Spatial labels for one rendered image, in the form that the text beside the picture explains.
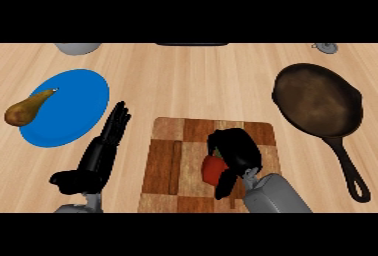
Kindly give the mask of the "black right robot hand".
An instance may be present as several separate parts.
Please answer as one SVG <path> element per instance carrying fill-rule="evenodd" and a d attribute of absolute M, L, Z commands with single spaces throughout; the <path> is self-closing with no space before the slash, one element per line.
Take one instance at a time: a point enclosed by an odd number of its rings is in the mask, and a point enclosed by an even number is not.
<path fill-rule="evenodd" d="M 208 154 L 218 150 L 225 169 L 215 185 L 215 199 L 231 193 L 236 179 L 251 180 L 262 168 L 256 144 L 242 128 L 215 130 L 206 139 Z"/>

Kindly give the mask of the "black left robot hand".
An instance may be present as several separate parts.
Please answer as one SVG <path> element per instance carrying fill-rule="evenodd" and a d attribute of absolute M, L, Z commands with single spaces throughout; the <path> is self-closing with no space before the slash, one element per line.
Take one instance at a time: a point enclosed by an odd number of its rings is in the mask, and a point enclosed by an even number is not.
<path fill-rule="evenodd" d="M 125 126 L 131 115 L 125 103 L 119 101 L 107 116 L 100 135 L 93 138 L 75 170 L 56 172 L 48 182 L 62 194 L 96 194 L 101 191 L 112 172 Z"/>

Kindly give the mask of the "red bell pepper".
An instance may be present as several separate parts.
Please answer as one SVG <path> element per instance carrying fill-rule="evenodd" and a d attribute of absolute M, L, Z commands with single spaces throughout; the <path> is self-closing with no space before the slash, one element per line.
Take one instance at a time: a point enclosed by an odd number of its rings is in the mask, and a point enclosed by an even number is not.
<path fill-rule="evenodd" d="M 227 169 L 218 150 L 214 150 L 211 155 L 206 155 L 202 161 L 200 174 L 202 181 L 215 186 L 218 184 L 220 175 Z"/>

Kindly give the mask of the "checkered wooden cutting board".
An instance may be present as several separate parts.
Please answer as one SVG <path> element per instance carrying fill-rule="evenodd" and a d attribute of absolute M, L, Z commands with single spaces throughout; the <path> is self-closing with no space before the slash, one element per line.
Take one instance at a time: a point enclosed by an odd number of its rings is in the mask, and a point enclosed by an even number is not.
<path fill-rule="evenodd" d="M 228 197 L 214 199 L 214 187 L 202 181 L 206 138 L 215 129 L 242 128 L 262 156 L 256 177 L 280 173 L 273 126 L 262 122 L 158 117 L 153 121 L 140 193 L 140 213 L 246 213 L 245 188 L 236 181 Z"/>

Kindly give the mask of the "dark cast iron pan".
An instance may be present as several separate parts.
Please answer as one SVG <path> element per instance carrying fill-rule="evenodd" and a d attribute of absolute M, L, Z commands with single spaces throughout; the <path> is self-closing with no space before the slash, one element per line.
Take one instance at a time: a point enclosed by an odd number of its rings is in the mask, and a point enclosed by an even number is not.
<path fill-rule="evenodd" d="M 342 138 L 358 129 L 363 120 L 360 91 L 327 68 L 296 63 L 276 75 L 271 100 L 292 126 L 327 144 L 349 196 L 355 202 L 367 203 L 370 191 L 342 145 Z"/>

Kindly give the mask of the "blue round plate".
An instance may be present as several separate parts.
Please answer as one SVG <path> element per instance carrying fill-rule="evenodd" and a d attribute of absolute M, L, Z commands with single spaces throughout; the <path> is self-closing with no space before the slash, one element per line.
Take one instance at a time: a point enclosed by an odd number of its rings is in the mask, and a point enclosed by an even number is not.
<path fill-rule="evenodd" d="M 73 69 L 50 77 L 32 94 L 54 89 L 32 122 L 19 128 L 25 141 L 36 147 L 59 147 L 94 127 L 106 111 L 109 86 L 91 70 Z"/>

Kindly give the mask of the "brown pear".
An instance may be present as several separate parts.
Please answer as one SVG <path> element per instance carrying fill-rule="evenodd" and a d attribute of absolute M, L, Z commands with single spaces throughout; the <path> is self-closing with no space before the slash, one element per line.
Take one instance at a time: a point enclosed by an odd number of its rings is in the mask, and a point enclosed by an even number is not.
<path fill-rule="evenodd" d="M 56 93 L 56 91 L 57 88 L 47 89 L 13 104 L 4 112 L 4 122 L 16 127 L 28 125 L 35 119 L 38 110 L 45 100 Z"/>

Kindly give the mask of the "grey rounded bowl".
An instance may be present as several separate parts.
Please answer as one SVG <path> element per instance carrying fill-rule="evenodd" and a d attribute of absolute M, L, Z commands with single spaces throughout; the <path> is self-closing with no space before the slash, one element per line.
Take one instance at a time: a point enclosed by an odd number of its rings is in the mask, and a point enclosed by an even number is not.
<path fill-rule="evenodd" d="M 98 43 L 56 43 L 54 46 L 57 47 L 59 51 L 66 55 L 76 56 L 85 55 L 87 53 L 93 52 L 100 44 Z"/>

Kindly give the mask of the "dark flat appliance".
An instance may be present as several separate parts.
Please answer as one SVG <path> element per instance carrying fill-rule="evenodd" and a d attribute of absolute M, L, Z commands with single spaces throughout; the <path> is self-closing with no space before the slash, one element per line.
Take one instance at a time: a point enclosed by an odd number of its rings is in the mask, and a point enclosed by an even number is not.
<path fill-rule="evenodd" d="M 159 46 L 189 46 L 189 47 L 212 47 L 225 46 L 228 43 L 156 43 Z"/>

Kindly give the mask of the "small grey fixture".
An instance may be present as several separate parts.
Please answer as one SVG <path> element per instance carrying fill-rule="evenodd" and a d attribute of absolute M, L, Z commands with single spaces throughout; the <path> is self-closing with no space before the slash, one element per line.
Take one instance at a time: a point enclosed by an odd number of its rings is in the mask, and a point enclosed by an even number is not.
<path fill-rule="evenodd" d="M 311 47 L 324 54 L 335 54 L 338 51 L 338 46 L 335 43 L 314 43 Z"/>

